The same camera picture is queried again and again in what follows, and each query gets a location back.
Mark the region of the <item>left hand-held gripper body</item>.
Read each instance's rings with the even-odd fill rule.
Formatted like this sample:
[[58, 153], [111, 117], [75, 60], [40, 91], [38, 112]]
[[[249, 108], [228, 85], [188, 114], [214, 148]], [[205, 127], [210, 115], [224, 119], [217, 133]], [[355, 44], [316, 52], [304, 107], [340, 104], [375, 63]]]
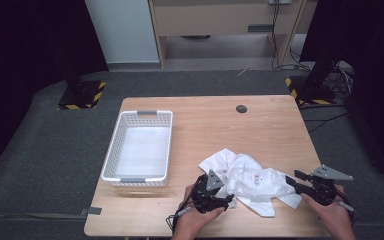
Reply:
[[222, 180], [210, 169], [207, 174], [198, 177], [192, 191], [191, 199], [200, 213], [210, 212], [210, 206], [217, 200], [216, 194], [224, 186]]

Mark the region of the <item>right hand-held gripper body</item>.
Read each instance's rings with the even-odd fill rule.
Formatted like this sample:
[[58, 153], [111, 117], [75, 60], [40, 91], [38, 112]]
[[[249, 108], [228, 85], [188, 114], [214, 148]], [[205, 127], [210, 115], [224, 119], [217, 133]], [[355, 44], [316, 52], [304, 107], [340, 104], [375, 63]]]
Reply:
[[322, 164], [307, 175], [314, 192], [310, 196], [320, 205], [330, 205], [337, 196], [335, 181], [353, 181], [351, 175]]

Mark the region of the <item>white printed t-shirt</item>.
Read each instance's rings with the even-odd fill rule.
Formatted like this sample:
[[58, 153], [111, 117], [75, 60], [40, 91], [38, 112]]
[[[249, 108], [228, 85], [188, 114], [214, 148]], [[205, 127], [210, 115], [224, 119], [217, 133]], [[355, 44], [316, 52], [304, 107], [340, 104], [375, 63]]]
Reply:
[[216, 194], [223, 198], [234, 195], [230, 208], [240, 201], [260, 217], [274, 217], [273, 199], [297, 209], [301, 196], [286, 183], [286, 174], [273, 168], [263, 168], [248, 154], [236, 154], [225, 148], [199, 164], [208, 173], [212, 170], [224, 183]]

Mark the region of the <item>white plastic basket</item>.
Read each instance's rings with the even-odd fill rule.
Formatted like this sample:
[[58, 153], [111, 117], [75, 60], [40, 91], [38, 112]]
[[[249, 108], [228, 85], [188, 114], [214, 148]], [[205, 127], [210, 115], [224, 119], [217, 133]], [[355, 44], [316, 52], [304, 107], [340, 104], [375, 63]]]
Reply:
[[172, 126], [173, 112], [169, 110], [122, 111], [101, 178], [115, 187], [165, 187]]

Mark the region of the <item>person's left hand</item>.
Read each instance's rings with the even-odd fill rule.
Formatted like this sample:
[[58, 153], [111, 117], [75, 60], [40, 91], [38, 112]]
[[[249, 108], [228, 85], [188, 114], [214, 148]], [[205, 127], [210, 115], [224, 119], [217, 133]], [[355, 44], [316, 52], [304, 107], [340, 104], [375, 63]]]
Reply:
[[217, 219], [224, 211], [225, 208], [220, 207], [210, 212], [200, 213], [192, 208], [178, 218], [172, 240], [194, 240], [207, 224]]

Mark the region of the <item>person's right hand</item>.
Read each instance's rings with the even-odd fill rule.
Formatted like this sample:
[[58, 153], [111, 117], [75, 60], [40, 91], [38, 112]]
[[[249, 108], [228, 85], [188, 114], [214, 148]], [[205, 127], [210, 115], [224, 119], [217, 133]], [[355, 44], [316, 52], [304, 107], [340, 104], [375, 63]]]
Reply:
[[328, 206], [317, 203], [302, 193], [302, 200], [316, 213], [333, 240], [357, 240], [349, 215], [350, 206], [341, 196]]

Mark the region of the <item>black stand with striped base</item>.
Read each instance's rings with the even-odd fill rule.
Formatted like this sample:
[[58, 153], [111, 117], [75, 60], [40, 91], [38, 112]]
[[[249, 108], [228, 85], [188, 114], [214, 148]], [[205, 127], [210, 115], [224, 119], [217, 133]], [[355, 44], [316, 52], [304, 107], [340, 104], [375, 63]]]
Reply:
[[64, 110], [95, 108], [106, 86], [103, 81], [83, 81], [76, 72], [66, 76], [67, 88], [58, 106]]
[[285, 79], [290, 95], [298, 106], [336, 103], [333, 90], [323, 83], [330, 71], [329, 62], [316, 62], [308, 75], [295, 75]]

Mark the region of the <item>grey tape strip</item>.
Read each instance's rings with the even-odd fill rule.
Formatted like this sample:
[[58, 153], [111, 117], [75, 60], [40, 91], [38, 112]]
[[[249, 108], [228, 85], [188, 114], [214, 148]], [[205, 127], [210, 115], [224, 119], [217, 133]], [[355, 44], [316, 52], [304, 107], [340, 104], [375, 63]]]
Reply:
[[83, 208], [80, 210], [80, 215], [81, 216], [87, 216], [87, 215], [100, 215], [102, 212], [102, 208], [100, 207], [88, 207], [88, 208]]

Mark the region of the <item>black curtain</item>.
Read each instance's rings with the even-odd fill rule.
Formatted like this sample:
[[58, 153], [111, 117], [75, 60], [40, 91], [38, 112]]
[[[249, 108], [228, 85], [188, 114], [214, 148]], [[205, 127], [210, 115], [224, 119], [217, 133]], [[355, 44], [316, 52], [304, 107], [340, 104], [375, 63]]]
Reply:
[[107, 69], [85, 0], [0, 0], [0, 156], [33, 95]]
[[354, 70], [346, 107], [384, 172], [384, 0], [318, 0], [301, 55], [313, 89], [340, 61]]

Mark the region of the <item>light wooden desk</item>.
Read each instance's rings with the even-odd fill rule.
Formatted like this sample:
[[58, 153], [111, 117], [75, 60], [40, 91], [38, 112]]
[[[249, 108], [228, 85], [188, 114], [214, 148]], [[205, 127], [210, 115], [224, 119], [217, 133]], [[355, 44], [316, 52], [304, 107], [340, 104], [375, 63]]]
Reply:
[[172, 36], [269, 34], [283, 65], [305, 34], [318, 0], [148, 0], [160, 59]]

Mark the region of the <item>white partition panel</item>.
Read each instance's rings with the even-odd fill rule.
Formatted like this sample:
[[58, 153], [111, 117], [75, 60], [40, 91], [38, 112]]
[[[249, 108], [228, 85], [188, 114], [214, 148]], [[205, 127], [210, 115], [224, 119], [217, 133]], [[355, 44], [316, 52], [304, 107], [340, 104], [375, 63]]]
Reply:
[[148, 0], [85, 0], [109, 64], [158, 63]]

